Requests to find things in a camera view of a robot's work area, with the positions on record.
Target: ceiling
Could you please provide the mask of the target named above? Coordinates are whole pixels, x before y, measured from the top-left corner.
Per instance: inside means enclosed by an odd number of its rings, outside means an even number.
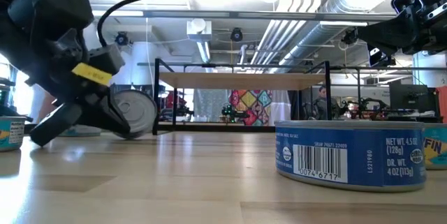
[[[106,10],[111,5],[121,0],[91,0],[94,10]],[[390,0],[385,0],[377,6],[372,13],[393,13]],[[245,10],[245,11],[274,11],[279,10],[278,0],[144,0],[125,7],[130,10]],[[118,31],[125,31],[133,42],[151,41],[156,42],[163,48],[159,56],[163,60],[178,63],[189,63],[199,55],[196,42],[188,40],[186,34],[186,23],[190,19],[182,18],[143,18],[143,17],[109,17],[104,26],[106,39],[111,43]],[[236,51],[243,44],[255,45],[259,43],[265,30],[270,23],[269,20],[234,20],[234,19],[211,19],[212,40],[210,41],[211,60],[226,63],[237,61]],[[234,28],[241,28],[244,38],[241,43],[230,41],[230,32]],[[339,37],[329,43],[334,47],[324,47],[317,54],[310,56],[317,64],[320,61],[329,60],[333,65],[360,65],[367,62],[367,51],[365,45],[360,43],[349,47],[345,51],[344,45],[340,43]],[[272,61],[278,63],[286,54],[280,53]]]

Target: wooden board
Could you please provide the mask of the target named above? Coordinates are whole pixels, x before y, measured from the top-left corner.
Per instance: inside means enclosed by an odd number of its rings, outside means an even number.
[[[160,73],[174,88],[301,90],[324,81],[323,74]]]

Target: light fixture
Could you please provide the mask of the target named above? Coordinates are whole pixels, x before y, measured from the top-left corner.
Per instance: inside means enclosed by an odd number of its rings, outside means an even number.
[[[343,22],[343,21],[320,21],[320,25],[335,25],[335,26],[368,26],[367,22]]]
[[[100,17],[104,15],[105,10],[93,10],[93,16]],[[124,17],[142,17],[144,13],[137,10],[117,10],[112,12],[110,16],[124,16]]]

